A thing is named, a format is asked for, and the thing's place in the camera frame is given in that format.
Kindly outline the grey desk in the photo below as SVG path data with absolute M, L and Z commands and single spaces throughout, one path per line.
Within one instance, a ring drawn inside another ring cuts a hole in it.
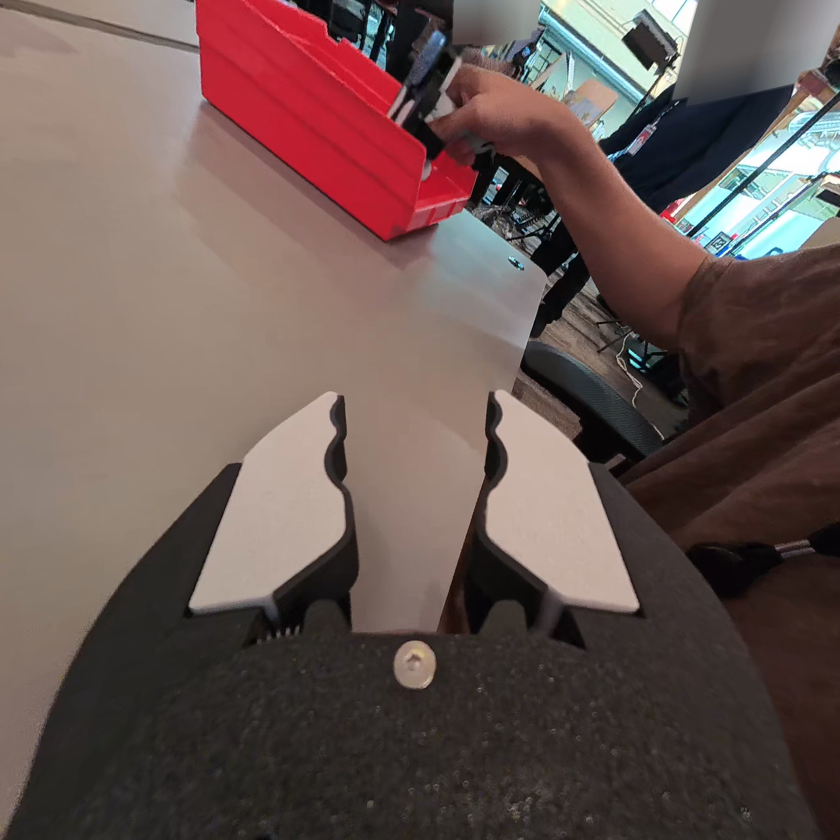
M 226 464 L 344 395 L 353 626 L 433 631 L 542 292 L 466 212 L 391 243 L 197 55 L 2 9 L 2 829 L 104 603 Z

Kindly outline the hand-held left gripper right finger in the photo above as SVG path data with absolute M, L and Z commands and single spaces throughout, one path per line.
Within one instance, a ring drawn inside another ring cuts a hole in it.
M 565 609 L 634 615 L 640 602 L 589 461 L 505 391 L 488 396 L 486 488 L 466 596 L 477 612 L 518 603 L 527 624 Z

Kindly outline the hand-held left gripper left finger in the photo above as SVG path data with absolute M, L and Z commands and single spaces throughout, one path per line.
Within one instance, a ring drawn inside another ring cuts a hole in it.
M 241 463 L 190 599 L 196 615 L 257 608 L 303 624 L 318 601 L 350 607 L 360 560 L 344 485 L 345 402 L 325 392 L 276 426 Z

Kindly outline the person's right hand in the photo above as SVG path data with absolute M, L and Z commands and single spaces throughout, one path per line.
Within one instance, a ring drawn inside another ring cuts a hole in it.
M 446 91 L 454 109 L 430 122 L 435 135 L 468 159 L 478 140 L 541 172 L 599 152 L 589 131 L 560 101 L 501 74 L 461 66 Z

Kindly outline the black office chair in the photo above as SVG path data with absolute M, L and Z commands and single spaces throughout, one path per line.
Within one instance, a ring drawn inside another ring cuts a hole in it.
M 621 456 L 633 466 L 658 452 L 663 438 L 630 402 L 582 362 L 553 346 L 531 340 L 521 371 L 577 416 L 574 445 L 591 462 Z

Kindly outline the person's brown clothing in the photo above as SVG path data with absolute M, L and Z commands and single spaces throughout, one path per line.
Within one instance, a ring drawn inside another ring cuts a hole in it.
M 679 357 L 688 429 L 625 486 L 684 550 L 802 540 L 838 522 L 838 244 L 695 262 L 639 323 Z M 728 609 L 817 825 L 838 838 L 838 559 L 783 563 Z

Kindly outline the person's right forearm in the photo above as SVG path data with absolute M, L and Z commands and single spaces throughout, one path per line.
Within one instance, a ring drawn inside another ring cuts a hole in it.
M 676 351 L 689 283 L 709 255 L 637 197 L 575 120 L 548 123 L 531 156 L 606 302 L 642 338 Z

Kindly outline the black studio light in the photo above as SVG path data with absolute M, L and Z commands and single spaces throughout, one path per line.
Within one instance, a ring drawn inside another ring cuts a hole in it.
M 679 57 L 675 38 L 644 9 L 633 17 L 632 26 L 621 40 L 646 70 L 656 66 L 658 70 L 665 71 Z

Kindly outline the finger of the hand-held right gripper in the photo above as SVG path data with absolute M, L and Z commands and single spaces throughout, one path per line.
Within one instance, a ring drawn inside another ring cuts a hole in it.
M 432 123 L 457 108 L 449 88 L 460 66 L 459 53 L 416 56 L 387 117 L 422 145 L 443 145 Z

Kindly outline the red plastic bin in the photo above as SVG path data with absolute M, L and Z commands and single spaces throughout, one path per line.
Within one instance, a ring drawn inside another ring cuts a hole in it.
M 198 1 L 205 99 L 378 238 L 466 206 L 476 174 L 388 118 L 398 82 L 286 2 Z

